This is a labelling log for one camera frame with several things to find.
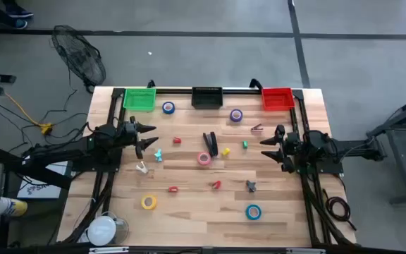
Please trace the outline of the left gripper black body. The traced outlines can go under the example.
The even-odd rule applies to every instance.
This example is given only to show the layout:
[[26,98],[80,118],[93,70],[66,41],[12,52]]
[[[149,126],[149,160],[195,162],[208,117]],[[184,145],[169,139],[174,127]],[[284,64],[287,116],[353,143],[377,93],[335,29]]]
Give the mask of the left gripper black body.
[[132,145],[135,148],[135,154],[138,159],[142,159],[141,142],[137,131],[137,121],[134,116],[131,116],[128,121],[121,124],[121,138],[125,146]]

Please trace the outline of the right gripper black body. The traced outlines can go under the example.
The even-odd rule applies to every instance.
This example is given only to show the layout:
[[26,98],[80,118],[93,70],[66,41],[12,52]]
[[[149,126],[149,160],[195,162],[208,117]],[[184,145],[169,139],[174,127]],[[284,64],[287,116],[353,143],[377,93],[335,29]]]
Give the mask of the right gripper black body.
[[295,165],[290,155],[294,156],[300,145],[300,139],[296,132],[291,132],[285,137],[285,127],[277,125],[275,129],[275,140],[280,145],[278,150],[278,162],[281,163],[281,169],[284,172],[293,173]]

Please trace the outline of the green plastic basket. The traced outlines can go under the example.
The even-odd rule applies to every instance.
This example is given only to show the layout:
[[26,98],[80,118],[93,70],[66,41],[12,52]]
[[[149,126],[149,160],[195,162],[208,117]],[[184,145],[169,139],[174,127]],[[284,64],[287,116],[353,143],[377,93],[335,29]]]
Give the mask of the green plastic basket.
[[123,107],[129,111],[153,111],[156,105],[155,88],[128,88]]

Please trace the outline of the red plastic basket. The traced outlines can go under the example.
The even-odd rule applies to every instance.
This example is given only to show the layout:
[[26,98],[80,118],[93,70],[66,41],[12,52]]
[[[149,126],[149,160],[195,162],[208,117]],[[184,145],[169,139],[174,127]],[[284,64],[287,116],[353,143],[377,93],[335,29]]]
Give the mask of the red plastic basket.
[[263,88],[262,102],[265,111],[287,111],[295,107],[293,91],[289,87]]

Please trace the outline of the yellow tape roll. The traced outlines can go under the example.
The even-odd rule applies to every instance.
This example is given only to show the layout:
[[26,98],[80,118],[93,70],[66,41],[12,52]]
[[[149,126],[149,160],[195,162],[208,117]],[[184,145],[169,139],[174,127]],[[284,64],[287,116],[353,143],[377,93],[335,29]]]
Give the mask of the yellow tape roll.
[[157,206],[157,199],[154,195],[145,195],[141,200],[141,206],[144,210],[154,210]]

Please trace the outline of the large black stapler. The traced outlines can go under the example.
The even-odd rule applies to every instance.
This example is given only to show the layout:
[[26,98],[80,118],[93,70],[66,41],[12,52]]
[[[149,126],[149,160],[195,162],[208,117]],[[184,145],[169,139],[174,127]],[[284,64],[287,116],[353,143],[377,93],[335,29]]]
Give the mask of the large black stapler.
[[208,149],[208,153],[211,157],[216,157],[219,153],[218,144],[216,140],[215,132],[210,132],[209,134],[203,133],[204,142]]

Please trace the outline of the teal tape roll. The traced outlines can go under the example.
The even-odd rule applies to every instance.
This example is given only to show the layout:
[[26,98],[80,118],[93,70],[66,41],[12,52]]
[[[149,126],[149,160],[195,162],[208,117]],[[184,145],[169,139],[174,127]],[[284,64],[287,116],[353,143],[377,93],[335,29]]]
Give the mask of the teal tape roll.
[[262,216],[262,209],[255,204],[248,205],[245,215],[249,220],[258,220]]

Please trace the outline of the black plastic basket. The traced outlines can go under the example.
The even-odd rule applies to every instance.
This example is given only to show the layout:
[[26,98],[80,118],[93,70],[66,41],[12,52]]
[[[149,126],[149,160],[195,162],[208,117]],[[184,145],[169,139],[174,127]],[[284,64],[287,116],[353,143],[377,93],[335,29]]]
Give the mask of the black plastic basket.
[[195,109],[220,109],[223,106],[221,87],[192,87],[191,105]]

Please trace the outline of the black floor fan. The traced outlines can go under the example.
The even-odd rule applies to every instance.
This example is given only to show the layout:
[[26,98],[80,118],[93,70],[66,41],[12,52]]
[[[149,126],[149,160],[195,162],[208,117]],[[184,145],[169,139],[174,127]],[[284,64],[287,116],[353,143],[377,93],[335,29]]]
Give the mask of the black floor fan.
[[100,51],[69,25],[55,25],[51,40],[68,69],[83,82],[88,93],[106,79]]

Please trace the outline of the clear jar with white lid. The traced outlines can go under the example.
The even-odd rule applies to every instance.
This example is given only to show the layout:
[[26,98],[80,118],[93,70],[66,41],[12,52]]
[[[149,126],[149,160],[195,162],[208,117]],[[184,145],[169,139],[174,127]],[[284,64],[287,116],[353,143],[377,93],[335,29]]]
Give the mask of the clear jar with white lid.
[[128,222],[113,212],[103,212],[85,230],[88,241],[94,246],[120,244],[127,239]]

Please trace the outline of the black diagonal support bar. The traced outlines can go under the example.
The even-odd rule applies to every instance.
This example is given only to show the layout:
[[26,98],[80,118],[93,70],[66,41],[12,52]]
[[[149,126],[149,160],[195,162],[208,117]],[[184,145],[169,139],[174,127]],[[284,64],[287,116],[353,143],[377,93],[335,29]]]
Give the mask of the black diagonal support bar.
[[44,165],[34,163],[22,164],[22,159],[10,152],[0,149],[0,164],[3,164],[7,171],[30,177],[49,185],[53,185],[62,189],[68,190],[72,182],[72,178],[50,169]]

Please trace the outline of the yellow and white spray can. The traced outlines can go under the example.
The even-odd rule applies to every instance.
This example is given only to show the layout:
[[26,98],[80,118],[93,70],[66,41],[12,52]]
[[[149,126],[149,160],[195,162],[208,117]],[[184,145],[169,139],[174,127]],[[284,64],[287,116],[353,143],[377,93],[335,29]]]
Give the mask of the yellow and white spray can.
[[25,201],[13,198],[0,198],[0,215],[20,217],[27,211],[28,204]]

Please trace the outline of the person's shoe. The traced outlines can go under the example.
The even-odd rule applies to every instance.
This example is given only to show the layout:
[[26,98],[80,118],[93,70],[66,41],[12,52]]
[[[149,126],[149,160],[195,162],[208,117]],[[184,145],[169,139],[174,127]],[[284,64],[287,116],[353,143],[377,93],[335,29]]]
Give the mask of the person's shoe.
[[16,4],[6,5],[6,13],[12,18],[32,18],[34,15]]
[[10,28],[17,29],[17,30],[22,30],[27,27],[26,20],[11,18],[11,17],[3,19],[2,23],[6,26],[9,26]]

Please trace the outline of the black aluminium table frame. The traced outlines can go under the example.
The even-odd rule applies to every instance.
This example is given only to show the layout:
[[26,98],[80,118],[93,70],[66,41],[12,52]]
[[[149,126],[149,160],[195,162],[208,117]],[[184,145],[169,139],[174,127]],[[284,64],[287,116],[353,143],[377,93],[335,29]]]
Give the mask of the black aluminium table frame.
[[[165,114],[164,102],[176,110]],[[230,112],[243,112],[240,122]],[[277,125],[287,131],[302,130],[299,110],[265,111],[261,95],[245,88],[227,90],[220,109],[195,109],[190,88],[160,88],[153,111],[137,112],[135,118],[156,126],[150,135],[159,139],[144,151],[149,172],[140,173],[140,163],[131,147],[124,149],[121,167],[115,175],[109,211],[129,224],[128,246],[211,246],[280,247],[310,245],[301,179],[284,173],[272,159],[261,153],[260,142],[270,138]],[[252,132],[261,123],[264,130]],[[215,132],[219,153],[211,163],[197,162],[208,152],[203,133]],[[182,143],[176,144],[178,137]],[[248,142],[244,149],[242,142]],[[222,152],[230,149],[226,156]],[[162,150],[162,162],[154,154]],[[256,183],[250,193],[246,180]],[[221,181],[219,189],[211,185]],[[168,188],[177,186],[177,193]],[[144,210],[141,200],[154,195],[157,206]],[[245,215],[248,205],[262,209],[258,220]]]

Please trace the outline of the silver metal bracket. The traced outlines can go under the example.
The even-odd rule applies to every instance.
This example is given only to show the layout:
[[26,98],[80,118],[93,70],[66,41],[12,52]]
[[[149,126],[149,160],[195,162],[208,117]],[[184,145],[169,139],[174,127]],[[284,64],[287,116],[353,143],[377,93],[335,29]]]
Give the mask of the silver metal bracket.
[[326,251],[318,248],[287,248],[285,254],[326,254]]
[[129,250],[127,246],[90,248],[88,254],[121,254],[128,253]]

